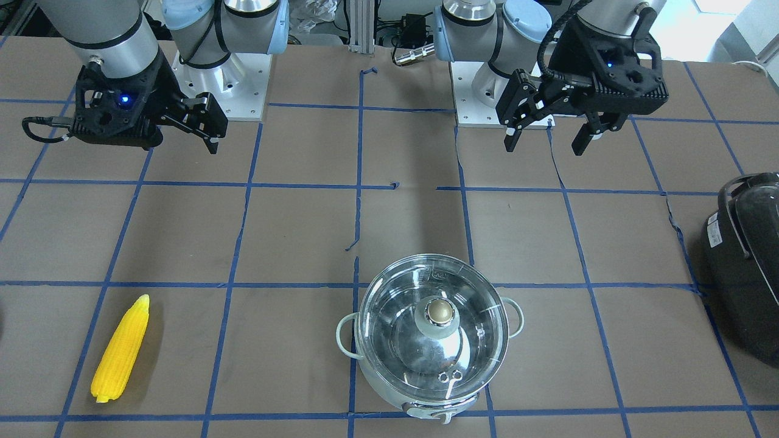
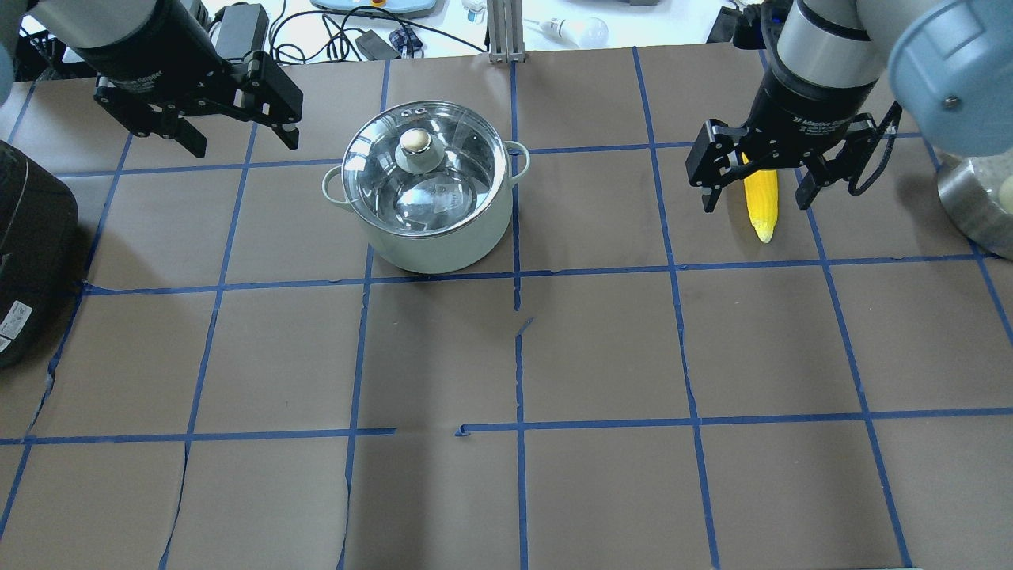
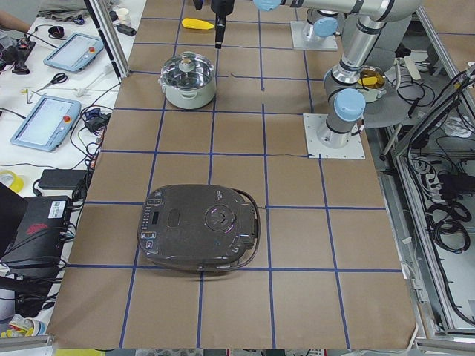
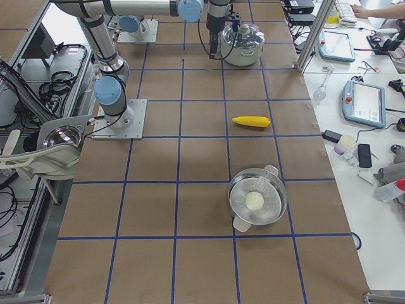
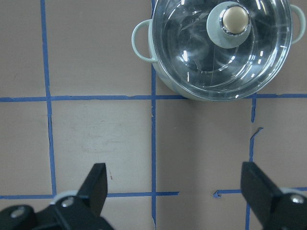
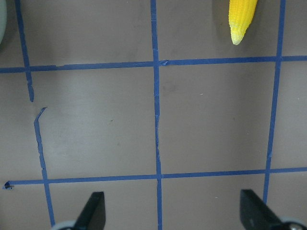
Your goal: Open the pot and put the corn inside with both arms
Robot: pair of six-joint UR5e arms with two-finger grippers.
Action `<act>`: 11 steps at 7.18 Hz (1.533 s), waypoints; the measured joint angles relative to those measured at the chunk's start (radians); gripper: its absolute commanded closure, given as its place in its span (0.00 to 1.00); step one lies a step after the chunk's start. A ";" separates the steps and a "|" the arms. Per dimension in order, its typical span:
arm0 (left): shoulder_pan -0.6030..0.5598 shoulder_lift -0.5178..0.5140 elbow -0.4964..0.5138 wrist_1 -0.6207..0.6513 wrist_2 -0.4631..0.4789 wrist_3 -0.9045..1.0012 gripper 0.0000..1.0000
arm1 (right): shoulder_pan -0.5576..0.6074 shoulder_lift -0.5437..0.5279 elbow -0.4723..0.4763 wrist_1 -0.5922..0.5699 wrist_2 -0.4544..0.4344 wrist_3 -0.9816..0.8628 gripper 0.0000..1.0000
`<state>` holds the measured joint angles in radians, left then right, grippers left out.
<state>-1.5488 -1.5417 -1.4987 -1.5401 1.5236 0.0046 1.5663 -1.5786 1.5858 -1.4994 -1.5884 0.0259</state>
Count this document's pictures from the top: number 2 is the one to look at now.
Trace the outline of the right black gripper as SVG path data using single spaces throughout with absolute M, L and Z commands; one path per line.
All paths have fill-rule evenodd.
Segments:
M 901 123 L 897 101 L 880 120 L 861 111 L 872 89 L 824 87 L 788 71 L 765 72 L 745 123 L 705 120 L 686 159 L 705 212 L 716 209 L 723 189 L 746 170 L 806 167 L 795 191 L 800 210 L 810 209 L 823 188 L 853 181 L 879 144 L 897 137 Z

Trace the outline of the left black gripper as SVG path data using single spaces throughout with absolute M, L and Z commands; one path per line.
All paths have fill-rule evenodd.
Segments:
M 135 135 L 177 141 L 205 158 L 188 116 L 222 115 L 270 127 L 299 148 L 304 94 L 266 51 L 230 62 L 212 44 L 109 44 L 94 48 L 95 101 Z

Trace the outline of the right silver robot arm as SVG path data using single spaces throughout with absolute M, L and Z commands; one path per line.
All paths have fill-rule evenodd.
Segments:
M 739 15 L 734 46 L 768 65 L 748 118 L 706 120 L 686 160 L 712 212 L 762 169 L 806 167 L 795 199 L 847 181 L 858 196 L 880 141 L 908 113 L 923 137 L 963 158 L 1011 148 L 1009 1 L 764 1 Z

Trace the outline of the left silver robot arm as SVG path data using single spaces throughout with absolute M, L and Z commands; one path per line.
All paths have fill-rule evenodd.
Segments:
M 304 95 L 265 48 L 258 4 L 227 6 L 216 33 L 194 1 L 4 1 L 2 98 L 15 79 L 25 16 L 97 72 L 94 100 L 134 136 L 177 141 L 196 158 L 207 140 L 189 118 L 221 115 L 269 127 L 299 146 Z

